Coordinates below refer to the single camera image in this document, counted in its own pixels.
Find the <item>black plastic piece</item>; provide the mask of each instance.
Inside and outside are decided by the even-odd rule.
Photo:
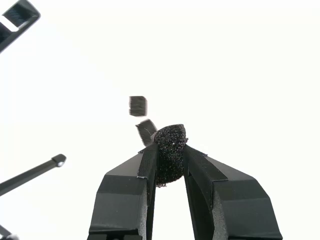
[[[283,239],[256,179],[188,145],[184,171],[195,240]]]
[[[134,117],[147,115],[147,99],[144,96],[130,97],[130,115]]]
[[[107,240],[107,234],[92,234],[88,236],[87,240]]]
[[[89,236],[152,239],[157,158],[154,143],[105,174],[96,193]]]
[[[6,238],[7,236],[11,235],[11,232],[0,225],[0,235]]]
[[[29,182],[30,180],[44,174],[45,172],[55,167],[61,167],[61,163],[64,163],[65,161],[66,157],[62,154],[59,154],[53,157],[51,160],[39,166],[36,166],[24,173],[21,173],[18,176],[15,176],[7,181],[0,183],[0,196],[12,191],[13,189]]]
[[[12,32],[0,23],[0,53],[31,27],[41,15],[30,2],[20,0],[8,9],[3,16],[13,23],[18,30]]]
[[[152,144],[153,141],[151,139],[151,136],[155,132],[157,132],[154,123],[150,119],[147,119],[145,121],[140,122],[138,125],[136,125],[136,127],[139,131],[139,135],[142,139],[144,146],[147,147],[150,144]]]

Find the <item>black sponge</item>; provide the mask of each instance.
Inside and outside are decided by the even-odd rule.
[[[147,119],[145,121],[140,122],[140,124],[135,125],[139,131],[140,137],[143,141],[143,144],[147,147],[152,144],[151,136],[157,132],[157,129],[154,123]]]
[[[130,115],[134,117],[147,115],[147,99],[144,96],[130,97]]]
[[[184,174],[183,152],[188,139],[183,124],[166,126],[152,136],[158,144],[159,162],[156,176],[156,186],[165,187]]]

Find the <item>black bracket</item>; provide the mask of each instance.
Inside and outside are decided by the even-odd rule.
[[[30,2],[19,0],[1,16],[6,18],[15,30],[9,29],[0,21],[0,53],[31,27],[41,15]]]

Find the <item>black object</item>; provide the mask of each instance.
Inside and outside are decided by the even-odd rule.
[[[151,240],[159,167],[154,142],[107,172],[87,240]],[[269,196],[253,177],[186,145],[186,185],[195,240],[282,240]]]
[[[66,161],[66,156],[63,154],[59,154],[57,156],[54,156],[51,158],[51,160],[46,161],[43,164],[40,164],[39,166],[36,166],[18,176],[15,176],[7,181],[4,181],[3,183],[0,183],[0,197],[13,189],[29,182],[30,180],[46,173],[47,171],[56,168],[56,167],[62,167],[62,165]],[[11,238],[11,232],[5,229],[3,226],[0,225],[0,235],[3,236],[2,239],[13,239]]]
[[[186,129],[183,124],[166,126],[154,134],[153,141],[159,149],[156,186],[165,187],[184,174],[184,148],[188,141]]]
[[[153,142],[151,136],[157,131],[154,123],[150,119],[147,119],[135,126],[139,131],[144,146],[149,146]]]
[[[0,53],[31,27],[39,18],[40,13],[27,0],[20,0],[4,14],[18,30],[10,31],[0,22]]]
[[[130,97],[130,115],[135,117],[147,115],[147,99],[144,96]]]

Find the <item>foam block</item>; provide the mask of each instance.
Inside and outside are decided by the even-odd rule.
[[[183,152],[188,139],[183,124],[166,126],[156,132],[153,141],[158,144],[159,163],[156,186],[165,187],[184,174]]]
[[[130,97],[130,115],[134,117],[147,115],[147,99],[144,96]]]

